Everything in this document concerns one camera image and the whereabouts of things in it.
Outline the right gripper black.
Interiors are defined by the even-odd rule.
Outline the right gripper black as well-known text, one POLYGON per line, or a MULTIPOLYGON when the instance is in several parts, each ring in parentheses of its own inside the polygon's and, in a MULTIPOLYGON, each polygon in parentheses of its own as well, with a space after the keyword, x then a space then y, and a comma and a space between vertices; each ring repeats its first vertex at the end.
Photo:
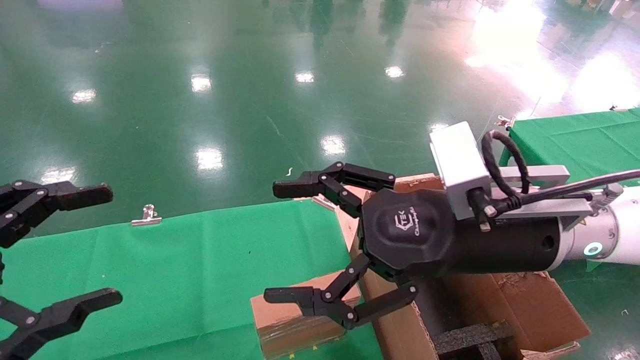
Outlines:
POLYGON ((473 218, 457 219, 443 191, 393 190, 392 173, 334 162, 304 171, 295 180, 275 181, 278 199, 324 196, 352 218, 360 217, 362 253, 325 289, 311 286, 267 288, 270 304, 295 304, 305 317, 328 317, 352 330, 411 304, 418 287, 411 282, 350 306, 345 296, 368 271, 387 281, 453 274, 540 272, 558 257, 562 228, 557 218, 498 219, 484 232, 473 218), (345 186, 377 192, 362 200, 345 186))

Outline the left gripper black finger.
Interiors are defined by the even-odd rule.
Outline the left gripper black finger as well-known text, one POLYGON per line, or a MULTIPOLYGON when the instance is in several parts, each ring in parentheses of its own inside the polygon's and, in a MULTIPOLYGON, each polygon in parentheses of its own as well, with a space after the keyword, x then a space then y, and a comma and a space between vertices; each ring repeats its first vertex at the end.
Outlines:
POLYGON ((16 180, 0 187, 0 246, 11 248, 58 211, 107 204, 114 192, 105 183, 77 187, 70 181, 38 184, 16 180))
POLYGON ((119 305, 122 301, 121 292, 103 288, 57 301, 40 312, 34 312, 2 297, 0 317, 16 329, 1 340, 0 358, 29 360, 48 342, 78 332, 90 314, 119 305))

